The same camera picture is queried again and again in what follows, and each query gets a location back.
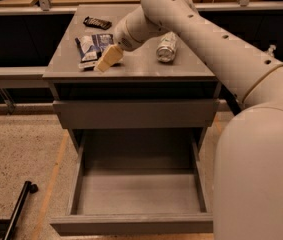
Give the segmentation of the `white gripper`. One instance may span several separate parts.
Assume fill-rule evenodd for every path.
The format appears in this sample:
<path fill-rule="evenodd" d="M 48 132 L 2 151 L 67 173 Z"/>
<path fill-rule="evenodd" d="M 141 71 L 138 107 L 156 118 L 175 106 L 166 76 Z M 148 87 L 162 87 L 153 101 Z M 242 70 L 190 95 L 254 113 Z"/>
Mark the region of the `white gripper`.
<path fill-rule="evenodd" d="M 134 51 L 147 40 L 160 35 L 160 27 L 151 22 L 141 7 L 122 18 L 114 28 L 114 40 L 117 44 L 109 45 L 98 59 L 94 69 L 105 72 L 119 62 L 124 51 Z"/>

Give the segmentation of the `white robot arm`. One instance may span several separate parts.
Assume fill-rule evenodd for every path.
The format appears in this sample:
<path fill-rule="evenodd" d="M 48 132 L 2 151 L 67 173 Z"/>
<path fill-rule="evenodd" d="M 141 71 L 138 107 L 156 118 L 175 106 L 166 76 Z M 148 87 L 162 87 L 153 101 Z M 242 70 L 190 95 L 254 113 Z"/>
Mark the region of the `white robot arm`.
<path fill-rule="evenodd" d="M 201 17 L 189 0 L 141 0 L 97 62 L 172 31 L 244 109 L 223 130 L 214 162 L 215 240 L 283 240 L 283 63 Z"/>

